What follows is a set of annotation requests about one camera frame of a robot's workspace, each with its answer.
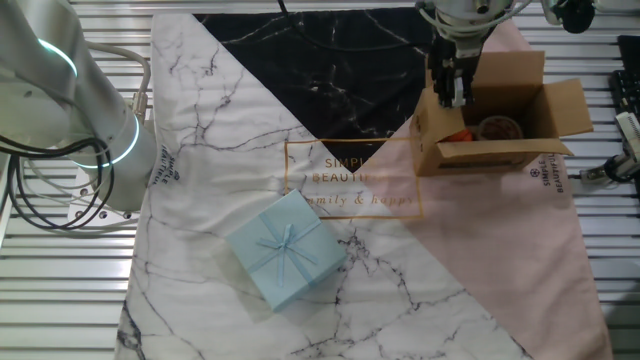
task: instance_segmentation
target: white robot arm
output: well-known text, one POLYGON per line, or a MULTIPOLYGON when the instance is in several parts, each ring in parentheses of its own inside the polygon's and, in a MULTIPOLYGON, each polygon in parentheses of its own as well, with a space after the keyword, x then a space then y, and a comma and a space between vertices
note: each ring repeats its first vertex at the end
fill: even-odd
POLYGON ((66 0, 0 0, 0 34, 0 136, 6 140, 0 145, 46 150, 97 138, 108 146, 111 163, 97 164, 90 149, 68 157, 91 178, 99 166, 112 171, 107 204, 139 210, 156 154, 141 124, 146 89, 132 110, 91 57, 89 48, 102 49, 84 40, 66 0))

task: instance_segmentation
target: open cardboard box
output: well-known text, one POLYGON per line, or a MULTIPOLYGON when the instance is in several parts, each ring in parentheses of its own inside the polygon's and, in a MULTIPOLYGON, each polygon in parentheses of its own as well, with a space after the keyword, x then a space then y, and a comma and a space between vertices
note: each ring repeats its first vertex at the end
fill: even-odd
POLYGON ((538 155, 573 155, 560 141, 593 131, 580 80, 543 84, 544 52, 483 53, 472 85, 475 103, 440 107, 432 87, 423 90, 411 123, 418 176, 516 171, 538 155), (503 115, 524 139, 442 142, 489 116, 503 115))

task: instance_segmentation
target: pink section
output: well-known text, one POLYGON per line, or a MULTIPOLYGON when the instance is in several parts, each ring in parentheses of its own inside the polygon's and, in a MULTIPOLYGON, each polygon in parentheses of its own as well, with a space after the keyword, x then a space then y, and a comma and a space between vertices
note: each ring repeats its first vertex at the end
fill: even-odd
MULTIPOLYGON (((485 47, 529 48, 512 22, 485 47)), ((408 135, 407 122, 394 136, 408 135)), ((410 176, 410 162, 394 161, 408 154, 385 144, 373 158, 410 176)), ((613 359, 564 161, 553 159, 517 173, 421 178, 425 216, 405 224, 535 359, 613 359)))

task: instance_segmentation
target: metal grating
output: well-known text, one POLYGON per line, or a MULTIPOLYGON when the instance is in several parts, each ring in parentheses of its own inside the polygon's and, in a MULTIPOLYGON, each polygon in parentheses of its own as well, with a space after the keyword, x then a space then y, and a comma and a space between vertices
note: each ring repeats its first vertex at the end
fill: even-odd
MULTIPOLYGON (((94 42, 150 55, 151 16, 158 12, 277 11, 273 0, 169 1, 78 0, 85 36, 94 42)), ((391 1, 291 1, 292 10, 413 6, 391 1)), ((580 77, 595 132, 565 139, 576 154, 570 173, 601 165, 621 151, 607 74, 622 67, 616 36, 640 35, 640 17, 599 14, 592 29, 572 36, 552 28, 532 5, 516 17, 527 40, 547 52, 545 80, 580 77)), ((132 61, 96 54, 98 64, 125 97, 142 78, 132 61)), ((149 109, 153 92, 149 93, 149 109)), ((39 161, 52 179, 73 184, 77 168, 64 160, 39 161)), ((54 190, 30 177, 33 187, 54 190)), ((616 360, 640 359, 640 205, 633 185, 589 188, 573 183, 602 309, 616 360)), ((67 209, 37 202, 44 213, 65 218, 67 209)), ((135 226, 100 237, 61 237, 35 229, 14 212, 0 216, 0 360, 112 359, 122 300, 127 289, 135 226)))

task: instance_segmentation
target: black cable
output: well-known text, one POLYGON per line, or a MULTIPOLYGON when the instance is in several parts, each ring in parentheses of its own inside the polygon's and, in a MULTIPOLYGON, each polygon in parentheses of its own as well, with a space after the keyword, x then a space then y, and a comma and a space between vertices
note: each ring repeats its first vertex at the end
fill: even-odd
POLYGON ((9 160, 9 172, 8 172, 8 177, 9 177, 9 181, 7 182, 7 193, 9 195, 9 198, 11 199, 11 203, 13 205, 13 207, 16 209, 16 211, 18 212, 18 214, 20 215, 20 217, 22 217, 25 221, 27 221, 29 224, 38 227, 40 229, 44 229, 44 230, 75 230, 75 229, 79 229, 85 225, 87 225, 89 222, 91 222, 102 210, 102 208, 105 206, 107 200, 109 199, 109 197, 111 196, 111 193, 113 191, 113 186, 114 186, 114 182, 115 182, 115 174, 113 169, 111 169, 110 171, 110 183, 109 183, 109 187, 107 189, 107 194, 104 197, 104 200, 100 203, 100 205, 98 205, 97 209, 94 211, 94 213, 83 223, 79 224, 79 225, 74 225, 75 223, 77 223, 78 221, 80 221, 81 219, 83 219, 91 210, 91 208, 93 207, 93 205, 95 204, 96 200, 98 199, 98 195, 100 194, 100 186, 102 185, 102 170, 103 170, 103 166, 102 164, 104 163, 104 160, 102 158, 102 154, 99 154, 100 151, 104 151, 104 156, 106 157, 106 163, 108 163, 109 165, 113 166, 111 163, 111 154, 110 152, 107 150, 107 144, 105 142, 103 142, 100 139, 97 138, 92 138, 92 139, 85 139, 85 140, 81 140, 78 141, 74 144, 71 144, 65 148, 62 149, 57 149, 57 150, 52 150, 52 149, 37 149, 37 148, 32 148, 29 147, 27 145, 22 145, 22 144, 18 144, 15 143, 11 140, 9 140, 7 142, 8 144, 14 146, 14 144, 17 144, 18 146, 16 147, 20 147, 23 149, 31 149, 31 150, 38 150, 38 151, 42 151, 45 150, 46 154, 30 154, 30 153, 21 153, 12 149, 2 149, 0 148, 0 151, 5 151, 8 150, 7 153, 11 154, 11 158, 9 160), (51 221, 49 221, 45 216, 43 216, 42 214, 40 214, 35 207, 31 204, 31 202, 28 200, 28 197, 25 194, 24 191, 24 187, 22 184, 22 180, 21 180, 21 175, 20 175, 20 156, 24 155, 24 157, 29 157, 29 158, 57 158, 57 157, 61 157, 61 156, 66 156, 66 155, 70 155, 74 152, 77 152, 85 147, 91 146, 94 151, 96 152, 96 161, 98 163, 98 176, 97 176, 97 187, 98 190, 95 191, 91 201, 89 202, 89 205, 87 206, 87 208, 75 219, 72 220, 66 224, 62 224, 62 225, 58 225, 55 224, 51 221), (16 181, 17 181, 17 185, 18 185, 18 191, 20 192, 20 195, 22 197, 22 200, 24 201, 25 205, 29 208, 29 210, 31 210, 31 212, 38 217, 40 220, 42 220, 43 222, 45 222, 48 225, 42 225, 39 224, 33 220, 31 220, 25 213, 24 211, 21 209, 16 196, 15 196, 15 192, 13 189, 13 181, 11 180, 13 178, 13 175, 16 175, 16 181))
POLYGON ((379 47, 374 47, 374 48, 341 48, 341 47, 325 45, 325 44, 322 44, 322 43, 310 38, 309 36, 307 36, 307 34, 305 34, 302 30, 300 30, 298 28, 298 26, 295 24, 295 22, 291 18, 291 15, 289 14, 289 11, 287 10, 287 7, 284 5, 284 0, 278 0, 278 5, 280 5, 280 11, 282 12, 284 17, 289 22, 289 26, 291 26, 291 29, 293 29, 293 31, 298 33, 298 35, 300 35, 301 38, 303 38, 304 40, 306 40, 310 44, 314 45, 315 47, 318 47, 318 48, 321 48, 321 49, 337 51, 337 52, 359 53, 359 52, 387 51, 387 50, 395 50, 395 49, 403 49, 403 48, 411 48, 411 47, 419 47, 419 46, 430 46, 431 45, 431 43, 417 43, 417 42, 408 42, 408 43, 402 43, 402 44, 379 46, 379 47))

